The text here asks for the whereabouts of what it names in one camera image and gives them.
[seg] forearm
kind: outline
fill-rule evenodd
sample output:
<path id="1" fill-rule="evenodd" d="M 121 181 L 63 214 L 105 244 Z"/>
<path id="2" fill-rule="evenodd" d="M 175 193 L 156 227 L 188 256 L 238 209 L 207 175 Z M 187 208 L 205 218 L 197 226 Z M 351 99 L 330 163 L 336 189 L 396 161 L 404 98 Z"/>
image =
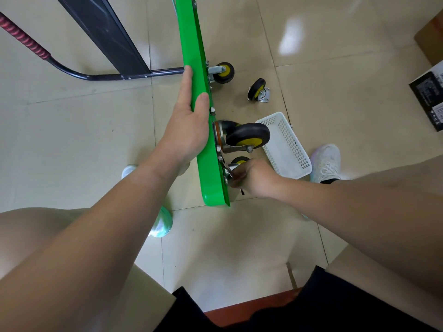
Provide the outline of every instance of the forearm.
<path id="1" fill-rule="evenodd" d="M 78 308 L 117 295 L 178 170 L 173 156 L 157 148 L 90 211 L 6 275 L 0 281 L 0 330 L 55 331 Z M 20 319 L 23 312 L 26 320 Z"/>
<path id="2" fill-rule="evenodd" d="M 283 201 L 375 261 L 443 296 L 443 223 L 438 195 L 368 184 L 315 184 L 281 178 Z"/>

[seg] shoelace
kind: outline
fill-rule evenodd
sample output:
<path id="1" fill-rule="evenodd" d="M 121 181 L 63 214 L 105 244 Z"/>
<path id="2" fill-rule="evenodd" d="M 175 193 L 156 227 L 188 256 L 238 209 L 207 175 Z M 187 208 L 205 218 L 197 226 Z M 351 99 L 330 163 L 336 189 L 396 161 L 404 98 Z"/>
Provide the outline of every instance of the shoelace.
<path id="1" fill-rule="evenodd" d="M 338 177 L 337 166 L 326 161 L 320 169 L 320 181 L 331 179 L 331 176 Z"/>

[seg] fingernail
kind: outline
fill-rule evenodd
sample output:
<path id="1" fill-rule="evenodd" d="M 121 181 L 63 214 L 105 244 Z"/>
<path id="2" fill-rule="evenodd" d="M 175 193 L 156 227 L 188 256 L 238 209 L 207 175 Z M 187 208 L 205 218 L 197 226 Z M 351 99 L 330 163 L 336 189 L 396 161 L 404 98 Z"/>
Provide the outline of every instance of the fingernail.
<path id="1" fill-rule="evenodd" d="M 207 94 L 206 92 L 203 92 L 202 94 L 200 94 L 200 96 L 203 100 L 209 100 L 209 94 Z"/>

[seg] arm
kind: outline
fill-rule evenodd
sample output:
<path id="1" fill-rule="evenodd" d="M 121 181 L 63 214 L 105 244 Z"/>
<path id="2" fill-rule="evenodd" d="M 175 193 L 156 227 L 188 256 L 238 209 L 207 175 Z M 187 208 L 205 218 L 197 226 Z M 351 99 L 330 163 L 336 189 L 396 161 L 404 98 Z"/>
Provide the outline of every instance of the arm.
<path id="1" fill-rule="evenodd" d="M 282 201 L 368 257 L 443 297 L 443 197 L 369 184 L 327 185 L 283 178 L 265 161 L 236 170 L 234 185 Z"/>
<path id="2" fill-rule="evenodd" d="M 119 294 L 180 167 L 207 142 L 209 97 L 201 94 L 192 112 L 191 82 L 187 66 L 152 155 L 0 280 L 0 331 L 57 331 L 79 308 L 99 309 Z"/>

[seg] cardboard box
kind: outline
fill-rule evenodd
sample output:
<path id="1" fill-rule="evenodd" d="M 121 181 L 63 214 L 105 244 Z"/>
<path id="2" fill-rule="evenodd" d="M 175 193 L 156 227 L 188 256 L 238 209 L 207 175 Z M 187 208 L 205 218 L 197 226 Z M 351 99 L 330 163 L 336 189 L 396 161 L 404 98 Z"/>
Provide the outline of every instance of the cardboard box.
<path id="1" fill-rule="evenodd" d="M 443 61 L 443 10 L 414 37 L 432 66 Z"/>
<path id="2" fill-rule="evenodd" d="M 443 61 L 409 84 L 437 131 L 443 130 Z"/>

